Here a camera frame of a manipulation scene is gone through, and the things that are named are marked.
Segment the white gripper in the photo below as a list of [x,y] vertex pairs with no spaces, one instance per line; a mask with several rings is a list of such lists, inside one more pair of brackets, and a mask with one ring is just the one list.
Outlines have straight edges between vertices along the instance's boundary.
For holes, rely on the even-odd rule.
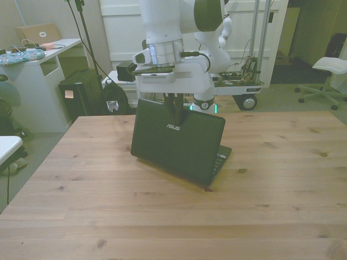
[[205,66],[197,62],[179,63],[174,67],[146,67],[136,70],[136,84],[143,93],[165,93],[164,103],[176,126],[182,119],[182,93],[202,94],[213,87]]

